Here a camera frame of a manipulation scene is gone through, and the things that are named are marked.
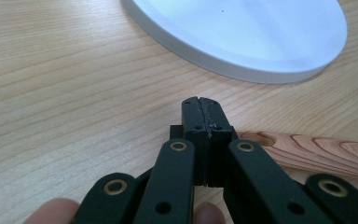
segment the wooden stick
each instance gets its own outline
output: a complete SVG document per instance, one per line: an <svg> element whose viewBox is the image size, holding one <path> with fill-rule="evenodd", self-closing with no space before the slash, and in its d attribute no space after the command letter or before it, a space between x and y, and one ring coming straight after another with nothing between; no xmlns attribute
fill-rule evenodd
<svg viewBox="0 0 358 224"><path fill-rule="evenodd" d="M358 176L358 142L299 134L238 132L261 145L281 166Z"/></svg>

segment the black folding mechanism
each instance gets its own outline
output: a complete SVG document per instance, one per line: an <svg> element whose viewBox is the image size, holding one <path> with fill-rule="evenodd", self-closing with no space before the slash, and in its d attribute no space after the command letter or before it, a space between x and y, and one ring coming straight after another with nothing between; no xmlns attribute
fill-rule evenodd
<svg viewBox="0 0 358 224"><path fill-rule="evenodd" d="M72 223L191 223L194 186L224 188L235 223L358 223L358 189L333 175L298 184L260 145L238 138L216 101L184 100L170 139L139 177L101 178Z"/></svg>

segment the metal rivet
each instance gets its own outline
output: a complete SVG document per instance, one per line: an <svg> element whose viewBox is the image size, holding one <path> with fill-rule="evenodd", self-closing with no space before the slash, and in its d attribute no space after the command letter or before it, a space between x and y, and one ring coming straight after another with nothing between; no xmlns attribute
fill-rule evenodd
<svg viewBox="0 0 358 224"><path fill-rule="evenodd" d="M255 150L255 147L252 144L240 142L237 144L237 148L241 151L250 152Z"/></svg>
<svg viewBox="0 0 358 224"><path fill-rule="evenodd" d="M127 182L122 179L114 179L105 184L103 191L108 195L118 195L127 188Z"/></svg>
<svg viewBox="0 0 358 224"><path fill-rule="evenodd" d="M348 191L344 187L332 180L321 179L318 182L318 186L324 192L339 198L343 198L348 195Z"/></svg>
<svg viewBox="0 0 358 224"><path fill-rule="evenodd" d="M183 151L187 148L187 145L183 142L174 142L170 144L170 148L175 151Z"/></svg>

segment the white round object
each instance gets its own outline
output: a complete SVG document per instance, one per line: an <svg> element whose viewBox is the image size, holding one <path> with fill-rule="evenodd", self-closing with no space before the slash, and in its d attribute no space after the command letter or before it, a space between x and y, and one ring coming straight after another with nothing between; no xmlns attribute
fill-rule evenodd
<svg viewBox="0 0 358 224"><path fill-rule="evenodd" d="M343 50L336 0L123 0L160 44L215 73L258 83L318 74Z"/></svg>

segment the fingertip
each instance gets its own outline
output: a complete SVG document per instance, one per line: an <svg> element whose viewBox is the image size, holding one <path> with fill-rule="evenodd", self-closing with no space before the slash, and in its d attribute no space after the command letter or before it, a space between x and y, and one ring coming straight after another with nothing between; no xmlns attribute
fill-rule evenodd
<svg viewBox="0 0 358 224"><path fill-rule="evenodd" d="M203 203L196 208L193 216L194 224L225 224L222 211L212 203Z"/></svg>
<svg viewBox="0 0 358 224"><path fill-rule="evenodd" d="M79 203L71 199L53 199L40 206L24 224L68 224L78 207Z"/></svg>

